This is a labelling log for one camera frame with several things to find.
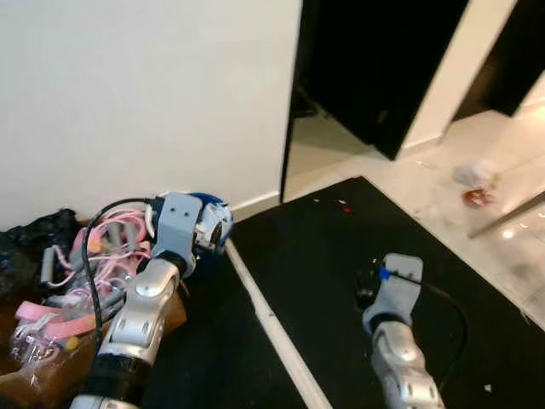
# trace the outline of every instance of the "glossy floor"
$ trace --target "glossy floor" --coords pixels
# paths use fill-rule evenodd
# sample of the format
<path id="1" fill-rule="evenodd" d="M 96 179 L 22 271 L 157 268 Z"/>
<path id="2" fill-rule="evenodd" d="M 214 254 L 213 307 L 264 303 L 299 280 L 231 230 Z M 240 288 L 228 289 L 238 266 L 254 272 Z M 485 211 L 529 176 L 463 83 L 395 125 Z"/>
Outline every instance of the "glossy floor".
<path id="1" fill-rule="evenodd" d="M 364 176 L 545 330 L 545 205 L 476 239 L 468 232 L 545 189 L 545 108 L 514 118 L 488 111 L 452 124 L 442 143 L 390 162 L 333 118 L 295 123 L 288 200 Z M 461 199 L 455 166 L 489 161 L 495 203 L 475 210 Z"/>

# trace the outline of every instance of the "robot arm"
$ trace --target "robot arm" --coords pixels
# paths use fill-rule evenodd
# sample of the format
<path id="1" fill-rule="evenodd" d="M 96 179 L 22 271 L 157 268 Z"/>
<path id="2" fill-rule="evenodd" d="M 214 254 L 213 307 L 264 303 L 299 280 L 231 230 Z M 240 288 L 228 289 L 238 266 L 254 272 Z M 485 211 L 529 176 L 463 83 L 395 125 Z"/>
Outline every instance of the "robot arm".
<path id="1" fill-rule="evenodd" d="M 227 210 L 221 209 L 220 218 L 216 210 L 203 207 L 202 201 L 191 195 L 166 196 L 152 258 L 130 281 L 126 302 L 104 337 L 83 393 L 71 408 L 135 409 L 141 403 L 170 300 L 180 277 L 195 268 L 192 252 L 196 240 L 209 250 L 220 247 L 221 221 L 226 220 L 222 214 Z"/>
<path id="2" fill-rule="evenodd" d="M 410 313 L 420 295 L 420 286 L 401 277 L 420 281 L 422 260 L 416 257 L 389 254 L 385 267 L 372 280 L 378 285 L 359 289 L 367 308 L 363 314 L 364 328 L 372 337 L 371 364 L 382 383 L 389 409 L 444 408 L 437 385 L 427 373 L 424 354 L 416 345 L 410 328 Z"/>

